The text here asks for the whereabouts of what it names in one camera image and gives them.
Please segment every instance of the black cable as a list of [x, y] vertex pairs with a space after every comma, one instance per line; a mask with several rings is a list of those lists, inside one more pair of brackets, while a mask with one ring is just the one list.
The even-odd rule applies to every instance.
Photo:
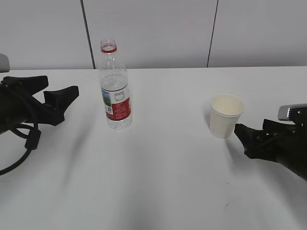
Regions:
[[16, 169], [19, 165], [21, 165], [25, 161], [25, 159], [28, 158], [31, 151], [32, 151], [32, 149], [27, 149], [27, 151], [24, 153], [24, 155], [18, 161], [16, 161], [14, 164], [12, 164], [11, 166], [9, 166], [7, 168], [0, 170], [0, 176]]
[[34, 129], [32, 126], [29, 126], [29, 125], [26, 125], [26, 124], [17, 124], [13, 128], [10, 128], [10, 131], [12, 133], [16, 134], [17, 136], [19, 136], [20, 138], [23, 138], [23, 139], [28, 139], [29, 135], [24, 134], [23, 132], [19, 131], [18, 128], [29, 129], [29, 130]]
[[11, 128], [10, 131], [13, 133], [13, 134], [16, 134], [17, 136], [19, 136], [20, 138], [23, 138], [23, 139], [28, 139], [28, 135], [22, 133], [21, 131], [19, 131], [18, 129], [16, 128]]

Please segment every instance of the table surface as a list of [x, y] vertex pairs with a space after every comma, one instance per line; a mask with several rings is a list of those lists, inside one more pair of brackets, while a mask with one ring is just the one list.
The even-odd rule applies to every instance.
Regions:
[[[235, 135], [208, 129], [217, 94], [241, 98], [240, 123], [260, 129], [284, 104], [307, 102], [307, 68], [131, 69], [133, 122], [108, 128], [97, 70], [12, 70], [48, 75], [47, 90], [79, 86], [57, 127], [40, 125], [37, 150], [0, 177], [6, 230], [300, 230], [307, 183], [283, 166], [251, 160]], [[36, 95], [43, 101], [43, 93]], [[24, 140], [0, 136], [0, 168]]]

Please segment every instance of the red label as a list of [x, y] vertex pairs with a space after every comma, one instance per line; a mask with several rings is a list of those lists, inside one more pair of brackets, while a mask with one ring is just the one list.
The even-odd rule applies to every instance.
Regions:
[[118, 104], [112, 104], [113, 114], [106, 112], [106, 116], [111, 120], [120, 121], [127, 118], [131, 113], [130, 98]]
[[101, 89], [104, 99], [106, 116], [114, 121], [127, 118], [131, 113], [130, 97], [128, 87], [118, 91], [107, 91]]

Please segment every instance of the white paper cup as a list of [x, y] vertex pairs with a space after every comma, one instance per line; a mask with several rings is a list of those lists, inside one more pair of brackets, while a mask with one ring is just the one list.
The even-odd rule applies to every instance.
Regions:
[[233, 95], [221, 94], [214, 97], [210, 114], [212, 135], [222, 139], [230, 137], [243, 110], [243, 102]]

